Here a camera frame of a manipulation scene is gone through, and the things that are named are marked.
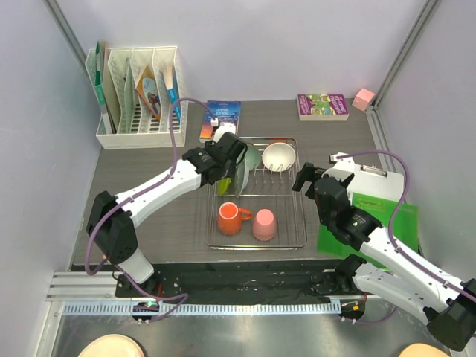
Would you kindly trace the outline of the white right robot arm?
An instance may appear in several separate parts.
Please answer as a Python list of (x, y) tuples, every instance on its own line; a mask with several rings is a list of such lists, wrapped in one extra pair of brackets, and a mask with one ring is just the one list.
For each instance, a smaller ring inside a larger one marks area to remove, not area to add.
[(305, 195), (315, 202), (320, 224), (341, 244), (363, 253), (338, 266), (338, 289), (378, 295), (419, 319), (450, 350), (463, 351), (475, 336), (475, 280), (463, 281), (428, 262), (376, 217), (352, 205), (347, 186), (353, 178), (332, 177), (305, 163), (292, 187), (300, 191), (308, 183)]

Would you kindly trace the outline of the pink plastic cup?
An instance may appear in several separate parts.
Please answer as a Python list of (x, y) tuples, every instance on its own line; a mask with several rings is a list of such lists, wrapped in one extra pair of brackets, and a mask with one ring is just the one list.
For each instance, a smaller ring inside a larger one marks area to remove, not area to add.
[(252, 223), (252, 234), (259, 241), (267, 242), (274, 238), (277, 232), (277, 222), (269, 209), (259, 210)]

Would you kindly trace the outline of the white orange bowl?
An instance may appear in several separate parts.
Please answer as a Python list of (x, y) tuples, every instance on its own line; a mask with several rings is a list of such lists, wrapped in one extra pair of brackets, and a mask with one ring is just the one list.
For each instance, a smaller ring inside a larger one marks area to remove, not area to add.
[(277, 142), (268, 145), (262, 154), (262, 162), (266, 169), (281, 173), (292, 167), (296, 159), (295, 150), (286, 143)]

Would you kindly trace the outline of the light blue plate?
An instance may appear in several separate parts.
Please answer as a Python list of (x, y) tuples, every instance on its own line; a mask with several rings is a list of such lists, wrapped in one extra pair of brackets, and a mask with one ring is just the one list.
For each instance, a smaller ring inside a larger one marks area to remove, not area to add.
[(246, 160), (237, 165), (234, 177), (234, 195), (238, 198), (246, 188), (249, 177), (249, 168)]

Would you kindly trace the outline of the mint green bowl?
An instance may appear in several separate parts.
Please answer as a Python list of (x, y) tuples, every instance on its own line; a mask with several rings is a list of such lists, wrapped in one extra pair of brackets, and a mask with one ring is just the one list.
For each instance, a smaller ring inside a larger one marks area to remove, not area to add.
[(252, 144), (247, 145), (245, 154), (245, 167), (247, 171), (255, 170), (261, 164), (260, 151)]

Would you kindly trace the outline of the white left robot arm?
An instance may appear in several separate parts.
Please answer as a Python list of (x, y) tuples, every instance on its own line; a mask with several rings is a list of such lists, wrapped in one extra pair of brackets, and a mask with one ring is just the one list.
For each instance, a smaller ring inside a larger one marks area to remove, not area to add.
[(185, 193), (231, 177), (248, 150), (232, 132), (175, 158), (171, 168), (140, 186), (94, 199), (86, 231), (88, 246), (96, 245), (104, 260), (119, 268), (131, 284), (131, 294), (156, 298), (160, 275), (138, 247), (137, 227), (154, 212)]

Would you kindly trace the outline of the lime green plate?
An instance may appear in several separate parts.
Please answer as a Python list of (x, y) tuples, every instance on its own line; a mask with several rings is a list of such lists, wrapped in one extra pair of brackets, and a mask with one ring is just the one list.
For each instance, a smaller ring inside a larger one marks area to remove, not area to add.
[(216, 184), (217, 195), (224, 196), (228, 192), (228, 188), (231, 185), (231, 178), (220, 179)]

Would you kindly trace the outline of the metal wire dish rack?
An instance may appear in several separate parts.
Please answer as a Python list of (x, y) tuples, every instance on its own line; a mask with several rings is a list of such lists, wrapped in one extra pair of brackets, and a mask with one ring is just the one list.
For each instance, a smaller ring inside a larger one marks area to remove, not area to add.
[[(292, 250), (307, 243), (306, 223), (302, 195), (292, 190), (299, 159), (285, 171), (272, 172), (260, 164), (248, 174), (248, 182), (240, 196), (235, 196), (234, 184), (219, 195), (216, 185), (208, 188), (207, 244), (214, 249), (236, 250)], [(243, 222), (240, 232), (233, 236), (222, 234), (217, 227), (217, 214), (221, 204), (233, 202), (240, 208), (257, 213), (269, 209), (277, 222), (277, 232), (263, 242), (252, 234), (252, 221)]]

